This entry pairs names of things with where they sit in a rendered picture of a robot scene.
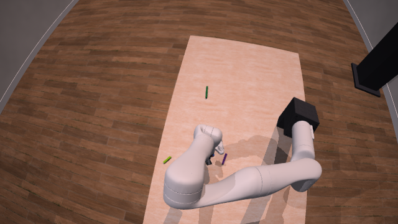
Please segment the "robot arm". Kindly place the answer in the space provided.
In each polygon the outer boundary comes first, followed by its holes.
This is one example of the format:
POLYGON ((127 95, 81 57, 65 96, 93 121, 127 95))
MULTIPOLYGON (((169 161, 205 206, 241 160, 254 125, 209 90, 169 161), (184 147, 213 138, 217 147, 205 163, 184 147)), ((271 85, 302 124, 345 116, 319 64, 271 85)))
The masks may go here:
POLYGON ((214 151, 224 154, 222 137, 218 128, 205 124, 195 128, 190 147, 165 171, 163 198, 168 206, 180 210, 208 207, 265 197, 289 185, 305 192, 322 174, 315 160, 313 127, 297 121, 292 126, 290 162, 245 167, 219 182, 203 185, 205 161, 214 151))

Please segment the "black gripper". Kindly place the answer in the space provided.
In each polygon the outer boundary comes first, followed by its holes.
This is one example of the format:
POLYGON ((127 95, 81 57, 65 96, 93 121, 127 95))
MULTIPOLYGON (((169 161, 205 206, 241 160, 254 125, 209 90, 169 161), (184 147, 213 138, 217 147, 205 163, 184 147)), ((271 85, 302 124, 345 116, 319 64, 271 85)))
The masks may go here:
MULTIPOLYGON (((214 152, 214 153, 215 153, 215 152, 214 152)), ((213 154, 214 154, 214 153, 213 153, 213 154)), ((212 155, 213 155, 213 154, 212 154, 212 155)), ((211 156, 212 156, 212 155, 211 155, 211 156)), ((210 159, 211 159, 211 156, 210 156, 210 158, 206 161, 206 164, 207 164, 207 165, 211 165, 211 164, 212 164, 212 162, 211 162, 211 160, 210 160, 210 159)))

